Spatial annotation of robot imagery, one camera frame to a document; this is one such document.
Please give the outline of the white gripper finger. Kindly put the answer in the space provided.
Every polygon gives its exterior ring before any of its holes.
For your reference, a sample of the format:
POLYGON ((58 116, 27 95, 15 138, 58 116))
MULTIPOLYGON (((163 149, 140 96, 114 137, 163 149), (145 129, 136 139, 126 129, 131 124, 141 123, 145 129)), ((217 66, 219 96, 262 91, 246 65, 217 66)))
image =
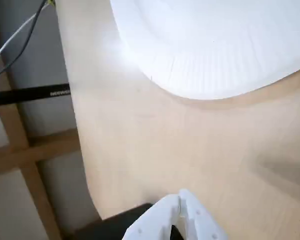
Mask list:
POLYGON ((180 198, 169 194, 143 213, 123 236, 124 240, 169 240, 180 216, 180 198))
POLYGON ((198 198, 187 189, 181 189, 179 217, 184 224, 187 240, 227 240, 228 236, 198 198))

